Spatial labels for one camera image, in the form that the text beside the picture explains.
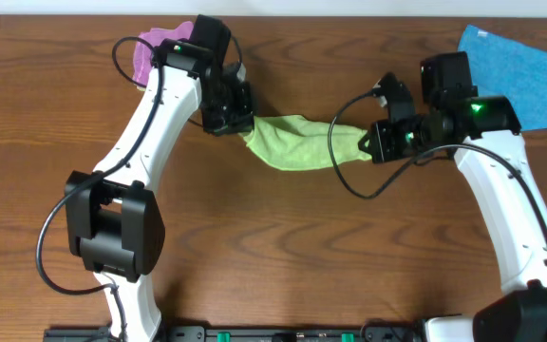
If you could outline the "green microfibre cloth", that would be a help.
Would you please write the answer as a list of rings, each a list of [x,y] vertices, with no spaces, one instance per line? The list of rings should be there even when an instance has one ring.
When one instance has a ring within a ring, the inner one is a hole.
[[[313,122],[301,115],[255,117],[254,128],[240,133],[246,146],[264,163],[281,171],[311,171],[332,167],[328,149],[328,123]],[[336,125],[331,134],[338,164],[369,161],[358,149],[367,131],[350,125]]]

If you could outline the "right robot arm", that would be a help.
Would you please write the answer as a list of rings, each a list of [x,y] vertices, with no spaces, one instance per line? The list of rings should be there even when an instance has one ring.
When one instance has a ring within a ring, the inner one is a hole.
[[[547,341],[547,207],[510,101],[483,97],[464,52],[421,62],[424,103],[389,72],[370,94],[387,110],[358,143],[373,162],[447,150],[467,180],[494,246],[502,297],[472,316],[428,318],[425,341]]]

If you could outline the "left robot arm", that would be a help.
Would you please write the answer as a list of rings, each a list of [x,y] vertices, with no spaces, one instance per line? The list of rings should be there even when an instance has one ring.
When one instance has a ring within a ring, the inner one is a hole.
[[[124,132],[91,173],[67,179],[69,250],[107,287],[114,338],[152,341],[160,329],[151,273],[165,228],[156,193],[181,130],[196,111],[214,136],[254,127],[245,68],[224,63],[234,40],[222,21],[200,15],[188,38],[152,47],[144,94]]]

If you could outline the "blue cloth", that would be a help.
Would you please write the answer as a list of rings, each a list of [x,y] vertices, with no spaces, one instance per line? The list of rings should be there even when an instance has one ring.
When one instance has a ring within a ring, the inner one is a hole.
[[[482,96],[507,97],[524,131],[547,129],[547,52],[469,25],[458,45]]]

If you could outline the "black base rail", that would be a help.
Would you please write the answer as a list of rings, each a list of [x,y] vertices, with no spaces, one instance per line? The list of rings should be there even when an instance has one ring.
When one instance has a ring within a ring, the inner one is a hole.
[[[361,329],[249,329],[177,326],[157,332],[156,342],[426,342],[467,341],[458,330],[429,331],[424,327],[367,325]]]

